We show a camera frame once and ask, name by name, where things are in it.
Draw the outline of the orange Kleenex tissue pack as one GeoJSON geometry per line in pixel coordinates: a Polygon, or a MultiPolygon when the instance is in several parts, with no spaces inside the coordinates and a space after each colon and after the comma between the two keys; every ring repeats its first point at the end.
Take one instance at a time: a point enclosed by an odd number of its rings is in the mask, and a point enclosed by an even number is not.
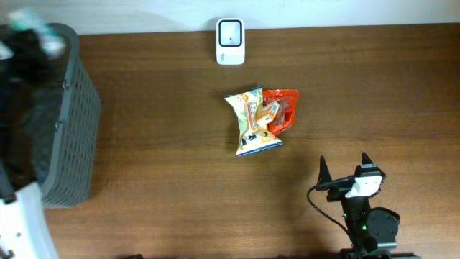
{"type": "Polygon", "coordinates": [[[279,109],[280,109],[280,104],[277,101],[274,101],[274,102],[268,104],[259,113],[259,116],[257,117],[256,123],[260,127],[268,125],[269,123],[271,123],[275,119],[279,109]]]}

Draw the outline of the yellow snack bag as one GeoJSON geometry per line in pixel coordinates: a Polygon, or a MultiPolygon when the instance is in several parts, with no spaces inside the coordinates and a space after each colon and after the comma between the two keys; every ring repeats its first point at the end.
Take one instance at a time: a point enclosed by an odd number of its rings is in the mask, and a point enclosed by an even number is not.
{"type": "Polygon", "coordinates": [[[224,99],[232,106],[239,125],[237,157],[257,154],[283,145],[282,140],[257,123],[257,117],[263,108],[263,85],[244,93],[227,95],[224,99]]]}

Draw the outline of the red candy packet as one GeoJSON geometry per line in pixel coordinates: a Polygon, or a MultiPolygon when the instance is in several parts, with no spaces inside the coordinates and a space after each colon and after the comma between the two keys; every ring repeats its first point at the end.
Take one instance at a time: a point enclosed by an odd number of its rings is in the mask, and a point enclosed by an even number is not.
{"type": "Polygon", "coordinates": [[[268,129],[274,135],[279,135],[295,124],[295,109],[299,99],[299,91],[292,89],[276,89],[263,91],[263,104],[267,106],[276,101],[280,108],[268,129]]]}

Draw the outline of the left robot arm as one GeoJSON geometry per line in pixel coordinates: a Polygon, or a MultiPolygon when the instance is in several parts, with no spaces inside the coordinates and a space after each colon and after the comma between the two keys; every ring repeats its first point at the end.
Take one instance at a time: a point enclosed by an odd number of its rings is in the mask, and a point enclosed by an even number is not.
{"type": "Polygon", "coordinates": [[[12,52],[1,61],[1,257],[57,258],[23,128],[50,61],[33,29],[14,31],[1,42],[12,52]]]}

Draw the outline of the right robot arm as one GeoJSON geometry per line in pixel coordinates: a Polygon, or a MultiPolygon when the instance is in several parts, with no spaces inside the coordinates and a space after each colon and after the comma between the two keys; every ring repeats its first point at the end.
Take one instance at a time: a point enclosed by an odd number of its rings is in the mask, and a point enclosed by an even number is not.
{"type": "Polygon", "coordinates": [[[308,203],[322,216],[338,225],[350,239],[351,247],[339,251],[339,258],[417,258],[413,253],[393,254],[401,218],[384,207],[372,208],[369,200],[380,191],[386,174],[366,153],[352,175],[333,180],[326,159],[321,156],[318,180],[307,194],[308,203]],[[326,200],[340,202],[344,223],[340,223],[316,206],[312,191],[325,191],[326,200]]]}

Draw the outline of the green Kleenex tissue pack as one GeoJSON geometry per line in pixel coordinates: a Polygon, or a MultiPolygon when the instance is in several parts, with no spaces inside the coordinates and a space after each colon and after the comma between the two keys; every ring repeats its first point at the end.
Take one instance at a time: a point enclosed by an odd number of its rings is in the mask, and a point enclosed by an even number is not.
{"type": "Polygon", "coordinates": [[[64,53],[65,41],[33,10],[18,9],[8,13],[7,18],[15,32],[32,30],[38,37],[40,47],[49,58],[56,59],[64,53]]]}

